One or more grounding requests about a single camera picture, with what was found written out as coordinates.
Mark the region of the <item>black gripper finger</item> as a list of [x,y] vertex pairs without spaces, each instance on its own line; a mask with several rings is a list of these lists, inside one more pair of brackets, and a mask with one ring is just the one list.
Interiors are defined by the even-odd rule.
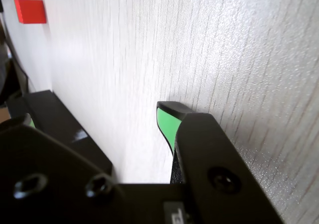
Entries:
[[9,119],[0,125],[3,224],[120,224],[110,177],[43,132]]
[[157,125],[173,155],[170,181],[186,186],[201,224],[280,224],[282,219],[216,119],[179,102],[157,103]]

